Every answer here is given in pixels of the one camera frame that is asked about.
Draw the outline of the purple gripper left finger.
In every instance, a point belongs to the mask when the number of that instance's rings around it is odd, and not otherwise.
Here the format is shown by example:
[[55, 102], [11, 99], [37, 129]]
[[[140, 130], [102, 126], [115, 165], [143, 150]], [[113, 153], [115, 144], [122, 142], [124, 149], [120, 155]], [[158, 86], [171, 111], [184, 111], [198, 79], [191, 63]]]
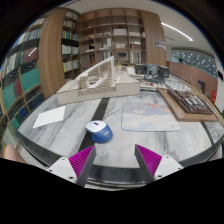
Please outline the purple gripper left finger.
[[96, 149], [92, 145], [69, 158], [60, 157], [47, 171], [78, 186], [84, 187], [87, 183], [87, 178], [95, 157]]

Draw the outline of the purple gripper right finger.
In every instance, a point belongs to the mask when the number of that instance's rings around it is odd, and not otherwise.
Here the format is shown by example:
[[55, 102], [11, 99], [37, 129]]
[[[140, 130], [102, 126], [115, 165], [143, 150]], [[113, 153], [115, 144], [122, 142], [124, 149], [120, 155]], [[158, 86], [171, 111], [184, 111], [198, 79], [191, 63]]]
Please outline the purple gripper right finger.
[[164, 178], [183, 168], [183, 166], [171, 156], [161, 156], [138, 144], [135, 145], [134, 154], [146, 183]]

